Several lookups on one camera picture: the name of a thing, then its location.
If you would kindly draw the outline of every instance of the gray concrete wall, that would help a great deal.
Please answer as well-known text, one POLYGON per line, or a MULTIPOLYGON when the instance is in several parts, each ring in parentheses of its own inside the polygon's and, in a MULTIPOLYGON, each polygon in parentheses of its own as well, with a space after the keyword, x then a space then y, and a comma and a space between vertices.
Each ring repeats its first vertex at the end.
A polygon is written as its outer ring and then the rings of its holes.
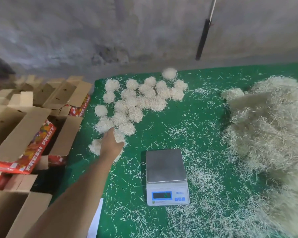
MULTIPOLYGON (((13 67, 194 62, 211 0, 0 0, 13 67)), ((298 0, 218 0, 204 58, 298 49, 298 0)))

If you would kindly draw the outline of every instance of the green mat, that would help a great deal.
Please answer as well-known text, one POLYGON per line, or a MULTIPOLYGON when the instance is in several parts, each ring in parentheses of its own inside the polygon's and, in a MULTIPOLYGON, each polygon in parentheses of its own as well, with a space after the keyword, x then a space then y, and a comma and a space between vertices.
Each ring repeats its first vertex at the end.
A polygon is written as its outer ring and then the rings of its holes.
MULTIPOLYGON (((139 83, 160 73, 112 77, 121 86, 128 78, 139 83)), ((144 111, 136 134, 127 137, 120 160, 112 167, 103 194, 104 204, 98 237, 264 237, 277 236, 261 227, 252 216, 250 198, 262 192, 264 180, 241 173, 220 133, 228 124, 229 113, 220 92, 231 87, 248 89, 272 75, 298 79, 298 64, 213 68, 178 72, 189 85, 183 102, 168 101, 162 112, 144 111), (187 170, 191 204, 187 207, 149 207, 144 188, 145 151, 180 148, 187 170)), ((74 183, 97 156, 88 145, 100 136, 93 125, 98 122, 94 107, 103 104, 104 84, 97 80, 90 105, 78 132, 58 194, 74 183)), ((116 100, 120 92, 115 92, 116 100)), ((108 105, 113 115, 113 104, 108 105)))

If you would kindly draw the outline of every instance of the scale platform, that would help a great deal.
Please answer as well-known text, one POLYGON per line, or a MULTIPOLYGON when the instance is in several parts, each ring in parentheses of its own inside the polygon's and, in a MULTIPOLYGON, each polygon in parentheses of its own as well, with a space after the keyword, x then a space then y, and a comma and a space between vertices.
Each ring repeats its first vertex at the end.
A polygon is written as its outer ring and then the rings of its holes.
POLYGON ((180 149, 147 151, 146 165, 149 206, 190 203, 187 173, 180 149))

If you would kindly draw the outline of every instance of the hand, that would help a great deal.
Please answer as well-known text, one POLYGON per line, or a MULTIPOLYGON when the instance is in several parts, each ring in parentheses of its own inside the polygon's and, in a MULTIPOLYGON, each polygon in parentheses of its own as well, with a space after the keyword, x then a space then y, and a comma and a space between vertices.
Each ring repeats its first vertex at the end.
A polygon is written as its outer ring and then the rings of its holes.
POLYGON ((112 162, 120 154, 124 147, 124 142, 117 143, 114 136, 114 127, 110 128, 104 133, 102 145, 100 147, 100 158, 112 159, 112 162))

